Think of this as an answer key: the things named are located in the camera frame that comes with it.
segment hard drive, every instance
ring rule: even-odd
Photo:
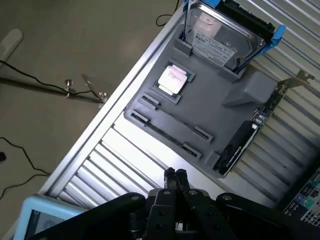
[[[232,0],[221,1],[215,9],[190,0],[184,40],[195,55],[236,72],[266,46],[274,30]]]

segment concrete floor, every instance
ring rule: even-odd
[[[73,79],[85,91],[81,74],[96,77],[111,94],[161,30],[158,15],[175,1],[2,0],[0,39],[19,28],[24,39],[8,63],[46,83],[64,87]],[[33,81],[7,67],[1,76]],[[37,168],[52,172],[99,111],[98,104],[0,85],[0,136],[23,146]],[[7,160],[0,164],[0,192],[27,180],[32,170],[23,152],[0,141]],[[46,177],[10,189],[0,200],[0,237],[17,219],[23,200]]]

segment white label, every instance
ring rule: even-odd
[[[223,67],[235,54],[234,51],[198,30],[194,34],[192,50],[219,67]]]
[[[182,72],[178,71],[172,66],[167,66],[159,78],[158,83],[170,92],[178,94],[187,79],[188,77]]]

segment metal bracket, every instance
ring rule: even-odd
[[[308,80],[314,80],[315,76],[307,73],[306,71],[300,70],[295,77],[290,77],[286,80],[280,81],[279,84],[286,86],[288,89],[292,89],[300,86],[308,86],[310,83]]]

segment gray 3d-printed tray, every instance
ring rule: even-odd
[[[242,83],[252,78],[272,82],[273,89],[277,83],[252,67],[236,82],[226,79],[220,74],[221,68],[175,47],[181,32],[182,26],[127,105],[124,117],[205,174],[222,177],[213,166],[241,124],[250,120],[255,110],[263,106],[263,103],[247,102],[225,107],[222,103],[237,89],[235,86],[241,88]],[[186,71],[188,79],[178,94],[170,95],[159,89],[158,80],[166,67],[173,64]]]

